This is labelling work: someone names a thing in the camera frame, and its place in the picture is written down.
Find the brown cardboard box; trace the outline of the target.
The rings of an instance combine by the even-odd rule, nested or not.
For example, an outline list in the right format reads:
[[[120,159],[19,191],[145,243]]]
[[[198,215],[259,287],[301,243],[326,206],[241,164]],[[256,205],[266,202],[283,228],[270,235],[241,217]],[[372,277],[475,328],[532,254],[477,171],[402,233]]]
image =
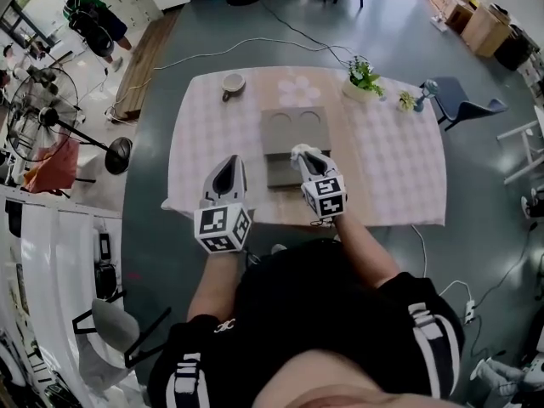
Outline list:
[[[510,35],[510,17],[492,7],[479,5],[461,38],[477,56],[490,58]]]

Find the red bag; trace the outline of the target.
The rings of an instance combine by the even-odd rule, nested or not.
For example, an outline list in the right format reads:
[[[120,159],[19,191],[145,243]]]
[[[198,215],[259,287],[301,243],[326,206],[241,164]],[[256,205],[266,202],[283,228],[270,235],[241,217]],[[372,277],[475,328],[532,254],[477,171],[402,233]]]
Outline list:
[[[24,174],[22,187],[32,194],[68,190],[76,181],[80,143],[67,139],[52,156]]]

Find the green plant in white pot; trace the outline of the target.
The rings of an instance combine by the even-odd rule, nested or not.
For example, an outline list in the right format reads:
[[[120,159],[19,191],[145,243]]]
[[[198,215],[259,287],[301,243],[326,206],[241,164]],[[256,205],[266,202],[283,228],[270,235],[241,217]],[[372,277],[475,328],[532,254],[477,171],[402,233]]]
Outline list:
[[[348,62],[348,76],[342,85],[342,92],[361,104],[381,99],[385,91],[377,83],[379,78],[380,75],[374,72],[366,58],[354,56]]]

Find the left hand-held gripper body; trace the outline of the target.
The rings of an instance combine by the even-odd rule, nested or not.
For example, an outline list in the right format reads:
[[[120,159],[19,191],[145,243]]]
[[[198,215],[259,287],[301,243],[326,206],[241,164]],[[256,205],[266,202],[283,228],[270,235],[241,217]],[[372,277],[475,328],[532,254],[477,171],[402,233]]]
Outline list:
[[[194,237],[208,254],[241,252],[251,227],[244,192],[205,192],[194,211]]]

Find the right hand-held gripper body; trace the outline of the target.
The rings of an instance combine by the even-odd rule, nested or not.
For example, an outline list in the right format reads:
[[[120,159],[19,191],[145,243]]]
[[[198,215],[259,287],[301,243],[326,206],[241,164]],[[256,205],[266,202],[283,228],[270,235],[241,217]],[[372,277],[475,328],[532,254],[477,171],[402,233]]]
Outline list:
[[[301,174],[303,198],[318,219],[334,218],[344,212],[347,192],[337,169],[328,169],[325,174]]]

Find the white cylindrical device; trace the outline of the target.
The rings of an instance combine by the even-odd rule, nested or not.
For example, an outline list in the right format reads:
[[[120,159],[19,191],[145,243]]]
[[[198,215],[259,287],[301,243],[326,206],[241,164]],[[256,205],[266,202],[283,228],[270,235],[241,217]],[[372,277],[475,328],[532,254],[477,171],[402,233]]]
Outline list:
[[[519,369],[489,357],[478,362],[469,380],[474,381],[478,378],[500,396],[507,397],[520,392],[532,393],[544,390],[544,371],[540,374],[538,376],[535,365],[530,364]]]

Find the black standing fan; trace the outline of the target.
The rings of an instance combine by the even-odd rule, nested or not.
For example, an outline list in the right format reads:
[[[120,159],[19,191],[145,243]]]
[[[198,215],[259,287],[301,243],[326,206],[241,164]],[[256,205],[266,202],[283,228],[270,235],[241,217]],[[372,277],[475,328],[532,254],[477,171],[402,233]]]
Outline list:
[[[8,108],[7,142],[23,161],[43,162],[70,142],[105,152],[105,169],[113,175],[128,169],[132,142],[126,137],[106,145],[76,128],[79,97],[73,79],[60,68],[44,68],[21,81]]]

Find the black rubbish bag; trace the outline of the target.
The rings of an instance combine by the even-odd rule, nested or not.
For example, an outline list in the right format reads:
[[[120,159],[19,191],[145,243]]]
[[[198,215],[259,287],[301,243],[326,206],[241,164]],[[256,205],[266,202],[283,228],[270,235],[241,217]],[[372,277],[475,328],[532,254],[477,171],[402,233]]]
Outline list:
[[[516,71],[538,47],[523,31],[511,33],[495,51],[496,60],[510,71]]]

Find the teal lantern lamp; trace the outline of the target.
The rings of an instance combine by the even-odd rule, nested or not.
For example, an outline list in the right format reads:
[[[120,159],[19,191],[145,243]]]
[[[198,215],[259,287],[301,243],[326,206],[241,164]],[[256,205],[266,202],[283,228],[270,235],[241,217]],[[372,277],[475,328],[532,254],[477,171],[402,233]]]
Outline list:
[[[427,79],[420,88],[422,90],[421,96],[416,99],[416,103],[413,107],[415,112],[422,112],[425,100],[433,98],[439,92],[439,85],[433,79]]]

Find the blue chair with black legs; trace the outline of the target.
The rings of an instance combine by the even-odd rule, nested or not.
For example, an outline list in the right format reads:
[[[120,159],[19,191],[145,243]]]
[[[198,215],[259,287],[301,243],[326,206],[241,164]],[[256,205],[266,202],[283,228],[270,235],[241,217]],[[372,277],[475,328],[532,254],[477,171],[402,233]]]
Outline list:
[[[438,124],[447,121],[450,125],[447,132],[460,122],[494,116],[508,110],[499,99],[492,99],[486,106],[470,101],[459,80],[453,76],[438,76],[432,79],[438,85],[438,93],[434,96],[443,116]]]

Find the grey chair with black legs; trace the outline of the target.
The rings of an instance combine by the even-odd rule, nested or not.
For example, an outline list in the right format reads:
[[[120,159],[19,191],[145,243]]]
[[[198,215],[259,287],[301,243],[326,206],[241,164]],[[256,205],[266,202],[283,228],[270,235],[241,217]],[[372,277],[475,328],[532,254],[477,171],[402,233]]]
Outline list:
[[[72,320],[72,327],[75,335],[97,333],[107,345],[123,354],[124,365],[130,369],[165,348],[166,344],[163,343],[148,351],[140,349],[142,343],[171,314],[172,309],[166,308],[147,329],[141,330],[132,315],[114,304],[126,296],[127,292],[121,291],[106,300],[95,298],[91,309]]]

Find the grey drawer box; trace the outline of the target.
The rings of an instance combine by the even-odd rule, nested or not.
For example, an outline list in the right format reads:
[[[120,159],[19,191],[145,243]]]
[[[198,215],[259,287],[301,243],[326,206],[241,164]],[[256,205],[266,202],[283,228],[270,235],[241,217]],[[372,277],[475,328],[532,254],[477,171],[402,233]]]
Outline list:
[[[299,171],[291,166],[292,148],[306,144],[331,153],[326,110],[323,106],[282,107],[263,110],[260,122],[263,155],[270,189],[299,186]]]

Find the person's left forearm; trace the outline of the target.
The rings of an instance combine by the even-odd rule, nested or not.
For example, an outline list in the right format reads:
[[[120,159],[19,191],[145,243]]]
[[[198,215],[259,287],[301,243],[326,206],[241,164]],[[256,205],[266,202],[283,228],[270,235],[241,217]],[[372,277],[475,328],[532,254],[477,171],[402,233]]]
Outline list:
[[[199,315],[209,315],[220,322],[233,314],[235,292],[239,283],[237,252],[210,254],[198,287],[190,302],[187,321]]]

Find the white shelving unit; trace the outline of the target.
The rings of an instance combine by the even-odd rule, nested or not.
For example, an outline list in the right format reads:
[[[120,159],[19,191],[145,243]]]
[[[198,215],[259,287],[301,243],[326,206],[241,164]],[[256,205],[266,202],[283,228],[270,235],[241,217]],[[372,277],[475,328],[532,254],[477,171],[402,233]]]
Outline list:
[[[82,408],[146,408],[122,353],[74,332],[94,327],[99,289],[121,291],[121,241],[119,212],[0,185],[0,327]]]

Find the pink flower-shaped coaster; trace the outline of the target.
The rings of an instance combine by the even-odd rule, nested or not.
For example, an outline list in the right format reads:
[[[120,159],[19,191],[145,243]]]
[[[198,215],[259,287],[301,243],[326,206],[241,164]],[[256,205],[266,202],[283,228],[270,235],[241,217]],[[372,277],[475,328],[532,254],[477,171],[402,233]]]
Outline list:
[[[310,107],[321,96],[306,76],[296,76],[293,82],[280,80],[278,89],[280,105],[285,107]]]

